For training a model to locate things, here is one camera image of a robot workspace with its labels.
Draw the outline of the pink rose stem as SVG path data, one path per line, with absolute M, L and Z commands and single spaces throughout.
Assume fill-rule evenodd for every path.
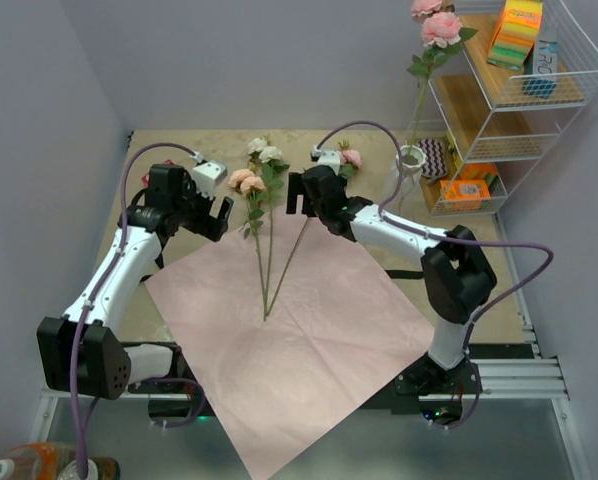
M 340 140 L 338 142 L 338 146 L 335 150 L 328 150 L 326 155 L 323 153 L 322 150 L 316 148 L 312 155 L 312 160 L 314 162 L 319 162 L 320 159 L 325 155 L 327 157 L 327 163 L 332 166 L 334 164 L 334 157 L 333 155 L 337 155 L 337 162 L 335 167 L 335 178 L 336 184 L 345 188 L 347 186 L 347 182 L 355 175 L 355 173 L 361 168 L 362 165 L 362 158 L 361 154 L 350 147 L 350 143 L 347 139 Z M 299 231 L 299 234 L 292 246 L 292 249 L 287 256 L 285 261 L 281 276 L 279 281 L 277 282 L 277 286 L 273 294 L 269 293 L 270 290 L 270 278 L 271 278 L 271 265 L 272 265 L 272 253 L 273 253 L 273 237 L 274 237 L 274 221 L 273 221 L 273 211 L 270 211 L 270 239 L 269 239 L 269 250 L 268 250 L 268 266 L 267 266 L 267 273 L 266 273 L 266 281 L 262 286 L 262 294 L 264 295 L 265 299 L 265 308 L 263 319 L 266 320 L 268 316 L 272 313 L 274 308 L 275 302 L 277 297 L 280 293 L 282 288 L 285 276 L 288 272 L 288 269 L 292 263 L 293 257 L 296 254 L 296 251 L 301 244 L 301 241 L 306 233 L 311 219 L 315 217 L 315 214 L 312 210 L 312 203 L 310 202 L 309 198 L 305 195 L 305 191 L 303 190 L 303 185 L 300 182 L 301 175 L 299 173 L 290 173 L 288 177 L 288 198 L 286 204 L 286 213 L 288 215 L 294 214 L 295 211 L 289 210 L 289 205 L 296 204 L 297 197 L 295 193 L 303 195 L 303 204 L 302 204 L 302 213 L 305 216 L 305 221 Z
M 413 55 L 408 73 L 417 80 L 416 107 L 407 154 L 411 155 L 423 115 L 429 81 L 433 73 L 458 55 L 478 30 L 465 26 L 451 1 L 415 0 L 411 2 L 411 17 L 420 24 L 422 53 Z

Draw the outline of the pink wrapping paper sheet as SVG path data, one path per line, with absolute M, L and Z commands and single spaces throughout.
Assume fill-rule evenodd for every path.
M 305 218 L 274 218 L 269 293 Z M 254 239 L 226 234 L 147 290 L 254 479 L 267 479 L 429 347 L 433 328 L 359 244 L 315 220 L 263 321 Z

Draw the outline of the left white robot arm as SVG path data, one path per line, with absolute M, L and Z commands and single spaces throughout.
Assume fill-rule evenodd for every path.
M 179 390 L 186 368 L 161 344 L 125 346 L 115 330 L 151 265 L 185 229 L 217 242 L 228 229 L 233 202 L 211 214 L 225 165 L 203 161 L 191 170 L 155 164 L 148 186 L 123 208 L 112 245 L 79 298 L 58 317 L 44 318 L 37 341 L 47 386 L 56 391 L 115 400 L 127 386 L 152 380 L 164 392 Z

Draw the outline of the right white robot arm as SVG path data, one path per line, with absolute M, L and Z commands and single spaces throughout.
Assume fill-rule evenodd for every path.
M 349 197 L 344 179 L 319 165 L 289 175 L 286 212 L 316 217 L 335 235 L 377 246 L 421 266 L 429 304 L 437 314 L 424 369 L 427 386 L 448 392 L 460 380 L 469 323 L 489 299 L 497 277 L 472 232 L 408 222 L 372 201 Z

